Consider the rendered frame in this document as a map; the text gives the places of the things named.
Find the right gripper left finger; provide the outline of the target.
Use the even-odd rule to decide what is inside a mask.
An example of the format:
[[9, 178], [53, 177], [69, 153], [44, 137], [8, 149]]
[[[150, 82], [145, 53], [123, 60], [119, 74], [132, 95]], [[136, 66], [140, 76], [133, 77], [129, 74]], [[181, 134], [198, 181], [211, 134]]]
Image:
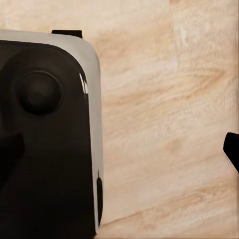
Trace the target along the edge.
[[26, 151], [22, 133], [0, 138], [0, 192]]

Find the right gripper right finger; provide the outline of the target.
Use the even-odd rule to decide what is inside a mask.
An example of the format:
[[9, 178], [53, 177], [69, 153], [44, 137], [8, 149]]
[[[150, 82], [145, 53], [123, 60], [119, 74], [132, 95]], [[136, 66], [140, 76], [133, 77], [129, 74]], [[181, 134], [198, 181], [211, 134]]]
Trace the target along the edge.
[[223, 150], [239, 172], [239, 134], [228, 132], [225, 138]]

